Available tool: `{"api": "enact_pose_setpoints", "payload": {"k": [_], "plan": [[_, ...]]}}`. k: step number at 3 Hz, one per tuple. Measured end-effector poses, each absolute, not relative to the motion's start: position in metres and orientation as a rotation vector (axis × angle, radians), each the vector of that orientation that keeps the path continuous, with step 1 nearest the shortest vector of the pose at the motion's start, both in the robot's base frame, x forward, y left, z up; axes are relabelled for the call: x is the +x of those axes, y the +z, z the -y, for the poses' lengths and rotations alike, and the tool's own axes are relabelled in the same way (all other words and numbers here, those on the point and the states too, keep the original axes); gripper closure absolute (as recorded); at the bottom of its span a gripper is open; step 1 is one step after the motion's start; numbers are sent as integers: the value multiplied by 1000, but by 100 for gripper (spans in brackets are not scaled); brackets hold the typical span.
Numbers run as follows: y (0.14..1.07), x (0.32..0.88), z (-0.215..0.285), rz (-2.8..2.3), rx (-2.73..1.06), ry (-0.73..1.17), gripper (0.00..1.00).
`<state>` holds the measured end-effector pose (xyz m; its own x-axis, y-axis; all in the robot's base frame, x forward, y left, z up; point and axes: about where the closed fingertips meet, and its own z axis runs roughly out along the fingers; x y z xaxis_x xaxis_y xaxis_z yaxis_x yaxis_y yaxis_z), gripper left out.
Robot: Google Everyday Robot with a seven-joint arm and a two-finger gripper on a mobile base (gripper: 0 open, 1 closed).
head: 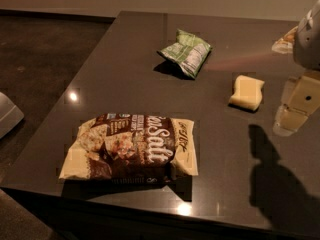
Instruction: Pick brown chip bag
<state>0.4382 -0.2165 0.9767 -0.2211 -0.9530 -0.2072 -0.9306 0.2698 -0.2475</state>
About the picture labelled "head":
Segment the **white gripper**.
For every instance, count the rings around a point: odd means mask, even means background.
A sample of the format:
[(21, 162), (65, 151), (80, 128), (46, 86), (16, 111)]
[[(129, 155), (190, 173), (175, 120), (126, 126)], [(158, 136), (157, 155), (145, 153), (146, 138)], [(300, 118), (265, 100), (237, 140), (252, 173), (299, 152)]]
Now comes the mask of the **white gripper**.
[[(295, 33), (294, 61), (306, 69), (320, 69), (320, 0), (301, 19)], [(307, 116), (320, 107), (320, 72), (305, 71), (300, 77), (289, 77), (281, 103), (291, 111)]]

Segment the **grey robot base corner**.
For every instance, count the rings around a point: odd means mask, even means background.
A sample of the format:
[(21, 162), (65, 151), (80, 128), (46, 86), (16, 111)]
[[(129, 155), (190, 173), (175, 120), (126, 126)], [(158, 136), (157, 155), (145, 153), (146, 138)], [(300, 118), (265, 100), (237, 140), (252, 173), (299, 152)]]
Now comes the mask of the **grey robot base corner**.
[(9, 97), (0, 92), (0, 139), (9, 133), (22, 119), (24, 113)]

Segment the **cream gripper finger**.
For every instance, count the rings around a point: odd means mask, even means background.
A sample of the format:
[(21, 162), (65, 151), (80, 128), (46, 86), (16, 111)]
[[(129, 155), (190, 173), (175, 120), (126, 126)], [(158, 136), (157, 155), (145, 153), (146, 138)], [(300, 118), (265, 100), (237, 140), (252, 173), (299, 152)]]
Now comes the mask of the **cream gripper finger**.
[(291, 111), (287, 106), (281, 105), (275, 115), (273, 132), (281, 137), (289, 137), (296, 133), (307, 119), (303, 113)]

